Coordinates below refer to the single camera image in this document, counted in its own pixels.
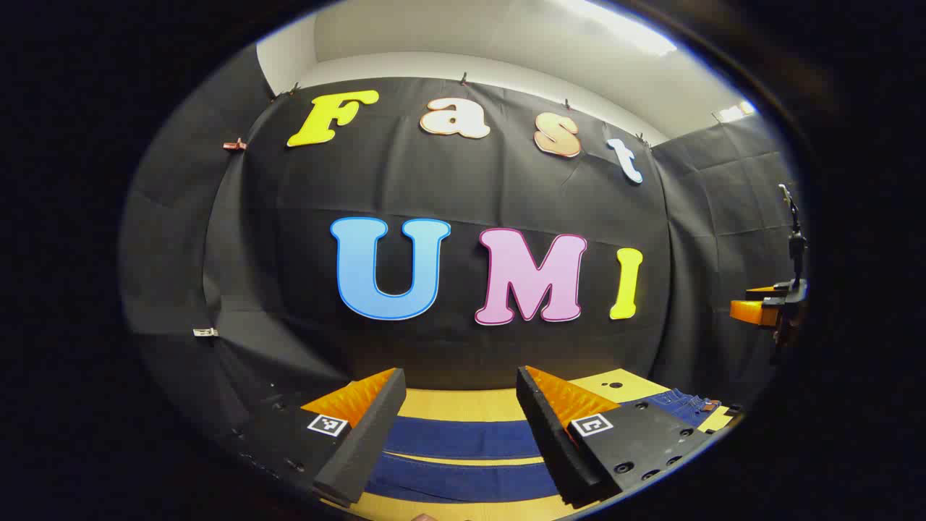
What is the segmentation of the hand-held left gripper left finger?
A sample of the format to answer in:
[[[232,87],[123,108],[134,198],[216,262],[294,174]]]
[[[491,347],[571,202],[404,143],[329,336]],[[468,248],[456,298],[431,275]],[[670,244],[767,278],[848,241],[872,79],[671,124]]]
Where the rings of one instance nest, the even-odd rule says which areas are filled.
[[[331,368],[222,368],[227,447],[288,494],[356,504],[407,395],[400,368],[353,380]]]

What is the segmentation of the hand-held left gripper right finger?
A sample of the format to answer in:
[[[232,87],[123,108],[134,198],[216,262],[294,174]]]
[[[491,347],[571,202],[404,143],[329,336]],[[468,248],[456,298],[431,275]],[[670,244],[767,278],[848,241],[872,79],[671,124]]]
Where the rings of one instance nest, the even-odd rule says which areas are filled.
[[[553,484],[575,509],[634,495],[713,441],[654,399],[619,404],[532,366],[517,370],[517,398]]]

